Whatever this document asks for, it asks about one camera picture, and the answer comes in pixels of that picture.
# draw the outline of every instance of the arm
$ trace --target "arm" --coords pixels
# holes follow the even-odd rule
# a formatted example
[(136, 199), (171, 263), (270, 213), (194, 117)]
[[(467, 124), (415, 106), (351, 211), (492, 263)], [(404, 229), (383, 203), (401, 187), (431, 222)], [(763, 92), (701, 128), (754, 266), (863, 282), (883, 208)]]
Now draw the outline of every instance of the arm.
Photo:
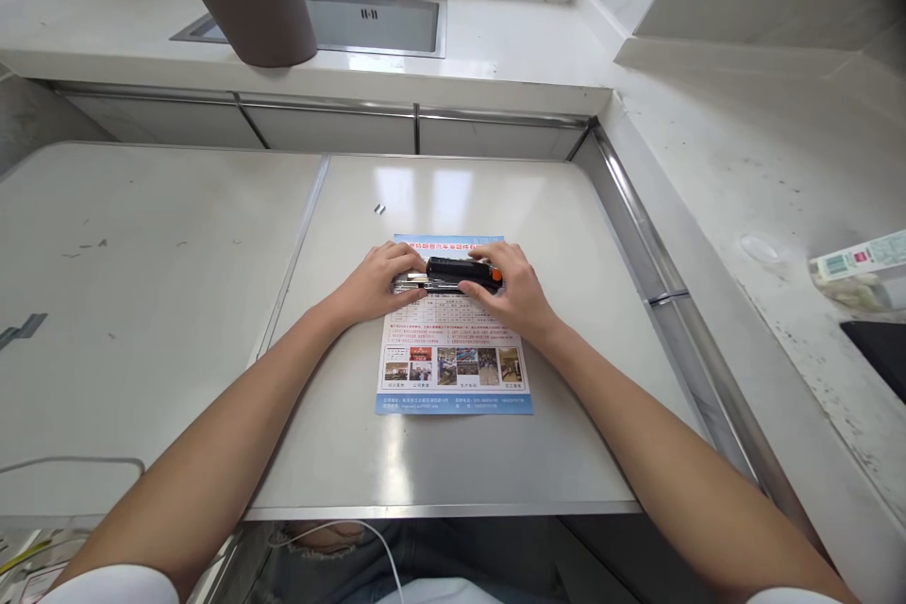
[(54, 587), (102, 566), (130, 563), (167, 576), (185, 601), (242, 518), (311, 371), (349, 326), (403, 307), (393, 277), (425, 264), (404, 243), (371, 252), (233, 382), (116, 504)]
[(858, 602), (770, 500), (554, 313), (518, 245), (471, 254), (502, 271), (506, 290), (491, 296), (466, 282), (461, 289), (557, 368), (652, 521), (701, 577), (729, 600), (786, 586)]

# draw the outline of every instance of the jeans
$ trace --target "jeans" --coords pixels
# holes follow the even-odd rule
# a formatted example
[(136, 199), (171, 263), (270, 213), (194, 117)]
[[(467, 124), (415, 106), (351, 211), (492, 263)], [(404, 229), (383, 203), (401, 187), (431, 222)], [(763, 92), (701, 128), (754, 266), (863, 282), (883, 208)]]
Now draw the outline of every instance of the jeans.
[[(408, 519), (369, 522), (394, 555), (403, 585), (422, 578), (464, 578), (503, 604), (566, 601), (548, 517)], [(275, 549), (249, 604), (374, 604), (396, 589), (387, 552), (366, 530), (336, 559)]]

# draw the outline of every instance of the stapler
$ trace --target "stapler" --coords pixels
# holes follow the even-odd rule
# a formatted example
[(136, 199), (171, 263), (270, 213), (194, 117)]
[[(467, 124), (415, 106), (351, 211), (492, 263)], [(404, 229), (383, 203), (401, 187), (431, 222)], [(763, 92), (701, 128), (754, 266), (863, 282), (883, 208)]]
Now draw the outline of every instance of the stapler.
[(500, 270), (490, 264), (447, 258), (428, 258), (424, 274), (421, 272), (400, 274), (394, 279), (394, 285), (403, 290), (424, 288), (428, 294), (460, 293), (457, 286), (462, 280), (473, 281), (491, 294), (503, 287)]

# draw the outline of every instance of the metal table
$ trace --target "metal table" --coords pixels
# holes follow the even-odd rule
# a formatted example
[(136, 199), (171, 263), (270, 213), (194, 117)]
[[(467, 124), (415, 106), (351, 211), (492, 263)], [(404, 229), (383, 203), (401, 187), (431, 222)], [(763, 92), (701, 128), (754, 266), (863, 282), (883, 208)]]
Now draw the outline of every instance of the metal table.
[[(49, 316), (0, 351), (0, 468), (46, 460), (0, 474), (0, 525), (96, 522), (395, 233), (520, 243), (562, 317), (701, 431), (575, 166), (64, 144), (2, 189), (0, 325)], [(380, 329), (352, 328), (321, 362), (249, 519), (638, 511), (528, 347), (534, 415), (375, 415)]]

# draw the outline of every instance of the hand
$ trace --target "hand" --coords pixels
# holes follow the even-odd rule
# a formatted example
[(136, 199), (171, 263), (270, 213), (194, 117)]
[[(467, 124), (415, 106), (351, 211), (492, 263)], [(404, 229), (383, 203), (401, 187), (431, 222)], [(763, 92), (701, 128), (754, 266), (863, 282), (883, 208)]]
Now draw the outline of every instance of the hand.
[(535, 270), (518, 245), (496, 242), (477, 247), (470, 257), (487, 258), (503, 274), (505, 288), (491, 295), (482, 286), (462, 281), (460, 290), (476, 300), (495, 319), (536, 346), (561, 323), (550, 308)]
[(390, 285), (397, 274), (425, 271), (425, 262), (407, 243), (388, 241), (373, 247), (337, 290), (321, 304), (342, 328), (396, 311), (428, 293), (410, 290), (394, 294)]

